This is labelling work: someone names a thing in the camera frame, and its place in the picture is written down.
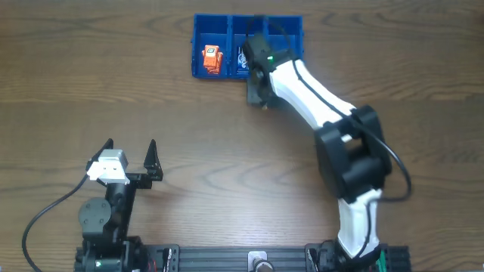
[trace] orange tic tac box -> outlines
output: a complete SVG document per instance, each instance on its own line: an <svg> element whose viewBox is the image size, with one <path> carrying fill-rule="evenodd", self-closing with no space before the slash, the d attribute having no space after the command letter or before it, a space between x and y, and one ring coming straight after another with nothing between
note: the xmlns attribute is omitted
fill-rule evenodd
<svg viewBox="0 0 484 272"><path fill-rule="evenodd" d="M218 45L205 45L205 50L202 50L203 67L208 73L218 75L220 74L220 66L222 65L223 53L219 52Z"/></svg>

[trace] wooden tabletop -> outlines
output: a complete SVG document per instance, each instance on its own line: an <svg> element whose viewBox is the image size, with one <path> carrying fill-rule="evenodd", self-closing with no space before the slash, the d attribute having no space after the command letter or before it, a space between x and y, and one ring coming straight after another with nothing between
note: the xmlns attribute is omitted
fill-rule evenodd
<svg viewBox="0 0 484 272"><path fill-rule="evenodd" d="M191 76L194 13L301 14L306 65L334 94L380 115L414 182L382 204L382 243L415 270L484 262L484 4L429 1L3 1L0 3L0 267L29 271L30 219L70 191L108 138L142 172L150 140L165 180L138 191L129 233L147 244L302 246L335 238L337 201L311 129L245 102L245 83ZM386 179L387 196L404 190ZM79 207L96 183L44 215L28 249L72 270Z"/></svg>

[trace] blue tray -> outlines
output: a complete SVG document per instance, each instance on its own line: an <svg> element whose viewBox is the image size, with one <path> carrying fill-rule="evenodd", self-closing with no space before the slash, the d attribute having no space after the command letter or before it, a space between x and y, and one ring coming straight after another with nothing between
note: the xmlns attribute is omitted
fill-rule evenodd
<svg viewBox="0 0 484 272"><path fill-rule="evenodd" d="M195 14L194 36L191 40L191 73L200 79L246 79L249 75L237 68L238 49L245 41L247 23L253 15ZM303 58L303 18L301 16L267 16L282 26L290 39L290 47ZM284 36L267 21L254 20L249 35L262 32L275 50L287 48ZM205 45L218 45L224 54L220 74L209 74L203 67L202 50Z"/></svg>

